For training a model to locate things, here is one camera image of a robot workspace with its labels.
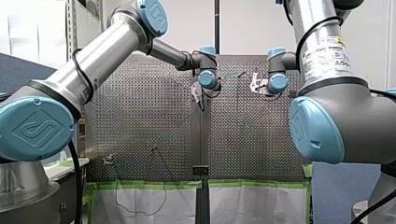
perforated metal panel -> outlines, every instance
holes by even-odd
[[[130,57],[88,106],[89,180],[192,179],[192,161],[208,163],[210,178],[302,179],[305,161],[291,142],[288,124],[292,99],[285,94],[266,102],[249,89],[256,67],[266,74],[266,62],[258,63],[263,59],[218,57],[221,95],[211,100],[200,123],[199,112],[187,118],[196,107],[191,72],[145,56]],[[289,77],[286,92],[299,90],[298,73]],[[155,146],[169,169],[156,152],[150,157]],[[114,164],[104,165],[110,154]]]
[[[257,57],[221,58],[225,77],[221,95],[212,101],[209,135],[211,178],[295,180],[303,178],[306,163],[290,136],[289,91],[302,86],[298,72],[288,73],[290,84],[278,100],[268,102],[250,91],[252,74],[267,73],[266,61]],[[247,72],[238,78],[238,74]]]
[[[143,56],[121,65],[93,99],[90,181],[191,179],[190,77]]]

robotic arm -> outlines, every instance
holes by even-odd
[[[352,72],[341,23],[362,1],[289,0],[298,44],[269,57],[269,71],[297,67],[304,86],[290,106],[294,145],[311,161],[388,164],[396,160],[396,104],[373,97]]]
[[[0,157],[9,161],[39,161],[55,155],[70,141],[80,109],[135,50],[178,70],[201,69],[199,83],[207,91],[220,89],[213,48],[193,54],[179,51],[156,37],[168,23],[157,0],[132,1],[116,8],[108,28],[73,60],[46,80],[32,80],[0,105]]]
[[[156,39],[165,34],[167,27],[167,17],[158,0],[134,0],[114,10],[108,28],[85,49],[73,52],[72,60],[49,78],[32,80],[0,103],[3,221],[60,223],[59,185],[49,182],[40,161],[69,144],[76,169],[76,222],[79,222],[81,178],[78,156],[73,153],[71,143],[75,123],[81,117],[80,109],[135,50],[170,63],[177,70],[200,69],[194,87],[199,91],[220,91],[214,49],[204,47],[192,54],[179,51]],[[42,216],[37,209],[49,215]]]

wire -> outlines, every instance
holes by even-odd
[[[89,89],[89,94],[88,94],[88,99],[85,102],[85,104],[87,104],[87,103],[89,103],[92,100],[92,97],[93,97],[93,85],[92,85],[90,79],[88,78],[87,74],[85,74],[85,72],[81,69],[81,67],[79,66],[79,63],[77,62],[76,55],[80,51],[81,51],[81,49],[76,49],[75,51],[73,51],[72,60],[73,60],[73,62],[75,64],[75,67],[76,67],[76,70],[77,70],[78,74],[81,75],[82,77],[84,77],[85,81],[88,83],[88,87],[90,88]]]
[[[13,93],[0,93],[0,102],[5,101],[6,99],[8,99],[8,97],[10,97]]]
[[[344,23],[344,18],[342,17],[338,17],[338,16],[332,16],[329,18],[326,18],[322,21],[319,21],[317,23],[315,23],[311,28],[309,28],[309,30],[307,32],[305,32],[305,34],[301,37],[300,42],[297,45],[297,50],[296,50],[296,63],[297,63],[297,70],[300,71],[301,73],[301,68],[300,68],[300,54],[301,54],[301,50],[303,49],[303,45],[305,44],[306,40],[308,39],[309,36],[311,36],[315,30],[323,23],[327,22],[327,21],[334,21],[334,20],[338,20],[340,26],[343,25]]]
[[[283,0],[283,8],[285,9],[285,14],[286,14],[286,17],[288,18],[290,25],[293,25],[293,20],[291,19],[290,13],[289,13],[288,1],[289,0]]]
[[[79,169],[78,155],[76,148],[74,147],[73,141],[69,142],[69,150],[72,155],[73,165],[76,172],[76,217],[74,223],[79,223],[81,220],[81,206],[82,206],[82,176],[81,170]]]
[[[204,88],[202,88],[202,92],[204,93],[204,95],[205,95],[207,98],[214,99],[214,98],[216,98],[216,97],[218,97],[218,96],[220,95],[220,93],[221,93],[221,85],[219,86],[219,90],[217,91],[217,94],[216,94],[216,95],[209,95],[209,94],[207,94],[207,93],[204,91]]]
[[[376,93],[376,94],[381,94],[381,95],[383,95],[383,96],[385,96],[385,97],[388,97],[388,98],[390,98],[390,99],[392,99],[392,100],[396,100],[396,96],[393,95],[392,93],[387,92],[387,91],[378,91],[378,90],[372,90],[372,89],[370,89],[370,92]]]
[[[148,214],[148,213],[146,213],[146,212],[144,212],[144,211],[131,211],[131,210],[129,210],[127,207],[125,207],[124,205],[120,204],[120,203],[118,202],[118,200],[117,200],[117,199],[118,199],[118,194],[117,194],[117,192],[118,192],[119,182],[120,182],[120,181],[119,181],[118,179],[116,179],[116,189],[115,189],[115,191],[116,191],[116,196],[115,196],[115,202],[116,202],[116,205],[117,205],[117,206],[123,208],[125,211],[127,211],[127,212],[129,212],[129,213],[143,214],[143,215],[145,215],[146,217],[154,216],[154,215],[156,215],[157,213],[159,213],[159,212],[161,211],[161,209],[163,209],[163,205],[166,203],[166,200],[168,199],[168,194],[167,194],[167,192],[166,192],[165,182],[163,182],[163,191],[164,191],[163,202],[161,203],[160,207],[159,207],[155,212],[149,213],[149,214]]]
[[[377,208],[381,207],[382,205],[390,202],[392,199],[396,197],[396,190],[392,193],[387,195],[385,198],[381,199],[379,202],[373,204],[369,208],[367,208],[364,212],[362,212],[358,217],[353,219],[350,224],[359,224],[365,217],[367,217],[370,213],[374,212]]]
[[[201,109],[201,111],[204,112],[205,111],[204,99],[203,99],[202,103],[201,103],[201,101],[198,101],[197,104],[198,104],[199,108]]]
[[[179,124],[182,124],[182,123],[184,123],[187,119],[189,119],[190,117],[192,117],[196,112],[198,111],[198,108],[196,108],[191,114],[189,114],[186,118],[184,118]],[[150,162],[149,162],[149,158],[152,156],[152,152],[153,151],[157,151],[157,153],[158,153],[158,155],[160,156],[160,158],[161,158],[161,161],[162,161],[162,163],[163,163],[163,166],[165,167],[165,169],[166,169],[166,171],[168,172],[168,174],[171,176],[171,179],[174,179],[174,177],[173,177],[173,175],[172,175],[172,172],[171,172],[171,170],[169,169],[169,166],[168,166],[168,164],[166,163],[166,161],[165,161],[165,159],[164,159],[164,157],[163,157],[163,154],[161,153],[161,151],[160,151],[160,148],[158,147],[158,145],[160,145],[162,142],[163,142],[163,138],[165,137],[165,133],[164,134],[162,134],[162,135],[160,135],[158,138],[157,138],[157,140],[156,140],[156,143],[155,143],[155,145],[150,149],[150,153],[148,154],[148,156],[147,156],[147,159],[146,159],[146,164],[148,165],[148,169],[149,169],[149,174],[151,174],[151,163],[152,163],[152,160],[150,160]],[[147,212],[144,212],[144,211],[132,211],[132,210],[130,210],[130,209],[128,209],[126,206],[124,206],[124,205],[122,205],[122,204],[120,204],[119,202],[118,202],[118,186],[119,186],[119,179],[117,178],[116,179],[116,187],[115,187],[115,204],[116,204],[116,206],[119,206],[119,207],[121,207],[122,209],[124,209],[125,211],[127,211],[127,212],[129,212],[129,213],[133,213],[133,214],[143,214],[143,215],[145,215],[146,217],[151,217],[151,216],[154,216],[154,215],[156,215],[156,214],[158,214],[162,209],[163,209],[163,206],[165,205],[165,203],[166,203],[166,200],[167,200],[167,197],[168,197],[168,195],[167,195],[167,191],[166,191],[166,186],[165,186],[165,182],[163,182],[163,191],[164,191],[164,198],[163,198],[163,202],[161,203],[161,205],[159,206],[159,208],[155,211],[155,212],[153,212],[153,213],[150,213],[150,214],[148,214]]]

